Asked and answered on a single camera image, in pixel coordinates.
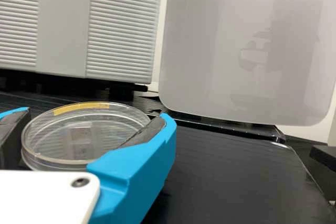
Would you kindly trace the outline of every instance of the yellow label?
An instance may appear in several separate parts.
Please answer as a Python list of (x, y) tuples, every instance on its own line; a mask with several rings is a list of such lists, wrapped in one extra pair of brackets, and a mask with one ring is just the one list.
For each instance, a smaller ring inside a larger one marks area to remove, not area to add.
[(74, 111), (74, 110), (81, 110), (81, 109), (108, 109), (110, 104), (106, 102), (83, 102), (83, 103), (76, 103), (73, 105), (65, 105), (58, 109), (54, 110), (54, 115), (61, 115), (66, 112)]

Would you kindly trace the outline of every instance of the black platform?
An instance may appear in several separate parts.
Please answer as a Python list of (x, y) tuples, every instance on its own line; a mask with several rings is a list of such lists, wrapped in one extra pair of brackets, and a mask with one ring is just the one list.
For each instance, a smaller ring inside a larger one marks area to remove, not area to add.
[[(0, 93), (0, 112), (29, 106), (34, 117), (87, 100), (93, 98)], [(159, 106), (147, 98), (127, 103), (149, 115)], [(178, 126), (176, 151), (165, 186), (143, 223), (336, 222), (334, 208), (291, 147)]]

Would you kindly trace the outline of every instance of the petri dish lid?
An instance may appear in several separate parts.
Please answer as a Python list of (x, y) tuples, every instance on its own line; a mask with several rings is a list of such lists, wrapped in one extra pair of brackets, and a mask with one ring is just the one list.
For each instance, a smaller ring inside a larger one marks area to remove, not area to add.
[(49, 110), (22, 132), (22, 158), (33, 170), (86, 170), (150, 122), (142, 111), (113, 102), (84, 102)]

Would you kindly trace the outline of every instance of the white panel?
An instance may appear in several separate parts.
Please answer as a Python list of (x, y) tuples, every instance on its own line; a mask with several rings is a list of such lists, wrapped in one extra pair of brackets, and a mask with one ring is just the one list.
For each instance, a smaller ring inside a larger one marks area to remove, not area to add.
[(38, 0), (0, 0), (0, 68), (34, 70)]
[(168, 0), (160, 98), (170, 109), (312, 125), (336, 72), (335, 0)]
[[(100, 193), (91, 173), (0, 170), (0, 177), (1, 223), (88, 223)], [(71, 186), (81, 178), (88, 184)]]
[(38, 72), (85, 76), (89, 1), (39, 1)]
[(91, 0), (86, 76), (150, 83), (160, 0)]

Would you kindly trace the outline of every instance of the black surface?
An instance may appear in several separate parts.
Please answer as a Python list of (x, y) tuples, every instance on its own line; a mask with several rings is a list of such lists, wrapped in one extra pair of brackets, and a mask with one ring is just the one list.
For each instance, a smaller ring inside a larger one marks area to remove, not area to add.
[(322, 189), (327, 200), (336, 200), (336, 173), (309, 156), (313, 145), (323, 143), (286, 136), (287, 144), (298, 154), (309, 173)]
[[(57, 106), (90, 100), (95, 98), (0, 93), (0, 112), (29, 106), (32, 116), (36, 116)], [(141, 97), (125, 103), (148, 115), (157, 115), (162, 108), (159, 102)], [(304, 147), (303, 140), (289, 139), (287, 143), (298, 150), (305, 164), (307, 160), (307, 164), (311, 161), (318, 164), (315, 167), (318, 175), (319, 166), (323, 165), (306, 155), (311, 143)], [(332, 183), (330, 177), (320, 177), (320, 180)], [(270, 141), (183, 126), (177, 129), (174, 166), (163, 191), (144, 219), (144, 223), (335, 221), (333, 208), (292, 149)]]
[(311, 148), (310, 156), (336, 172), (336, 147), (314, 145)]

